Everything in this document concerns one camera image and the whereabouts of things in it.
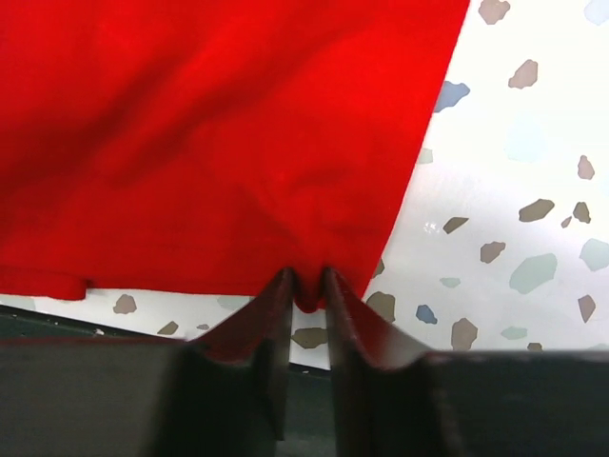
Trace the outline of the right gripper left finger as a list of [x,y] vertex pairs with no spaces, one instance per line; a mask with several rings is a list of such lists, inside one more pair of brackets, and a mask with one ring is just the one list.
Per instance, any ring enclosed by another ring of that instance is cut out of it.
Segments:
[[200,337],[53,335],[1,319],[5,456],[271,456],[285,435],[293,272]]

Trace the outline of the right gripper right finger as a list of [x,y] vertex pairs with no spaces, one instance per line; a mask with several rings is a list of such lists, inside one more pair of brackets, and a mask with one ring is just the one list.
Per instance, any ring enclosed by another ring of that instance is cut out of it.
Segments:
[[324,272],[341,456],[604,456],[603,350],[434,350]]

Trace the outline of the red t-shirt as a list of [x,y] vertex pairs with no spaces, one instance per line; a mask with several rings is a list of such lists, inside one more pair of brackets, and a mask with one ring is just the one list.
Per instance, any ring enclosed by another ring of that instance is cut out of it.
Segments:
[[363,293],[465,1],[5,1],[1,290]]

